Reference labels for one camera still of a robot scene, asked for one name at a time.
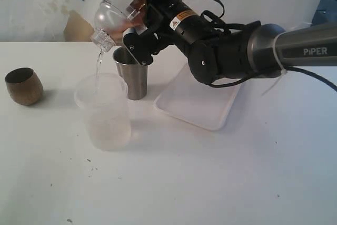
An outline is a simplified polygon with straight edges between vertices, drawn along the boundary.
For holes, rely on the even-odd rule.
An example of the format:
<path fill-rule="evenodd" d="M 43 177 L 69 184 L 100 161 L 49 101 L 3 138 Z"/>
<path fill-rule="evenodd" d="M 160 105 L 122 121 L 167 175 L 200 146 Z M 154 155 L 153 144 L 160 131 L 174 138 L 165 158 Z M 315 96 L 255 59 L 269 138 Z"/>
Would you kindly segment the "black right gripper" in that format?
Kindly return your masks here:
<path fill-rule="evenodd" d="M 142 18 L 147 30 L 137 34 L 134 28 L 123 32 L 123 44 L 139 65 L 153 63 L 152 55 L 158 54 L 169 45 L 182 49 L 182 41 L 170 29 L 173 18 L 170 5 L 174 0 L 145 0 L 145 14 Z"/>

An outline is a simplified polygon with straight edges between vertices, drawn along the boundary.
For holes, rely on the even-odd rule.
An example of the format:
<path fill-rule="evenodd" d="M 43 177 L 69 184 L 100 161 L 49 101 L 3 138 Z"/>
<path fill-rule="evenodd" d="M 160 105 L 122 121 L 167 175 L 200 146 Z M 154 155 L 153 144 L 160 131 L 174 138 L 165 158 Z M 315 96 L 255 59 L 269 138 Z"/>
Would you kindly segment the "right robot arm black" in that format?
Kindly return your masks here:
<path fill-rule="evenodd" d="M 144 0 L 141 34 L 126 32 L 123 43 L 147 66 L 153 56 L 175 45 L 200 83 L 215 87 L 252 78 L 275 78 L 285 71 L 307 73 L 309 66 L 336 66 L 336 24 L 325 23 L 287 32 L 276 24 L 226 23 L 210 11 L 195 13 L 183 0 Z"/>

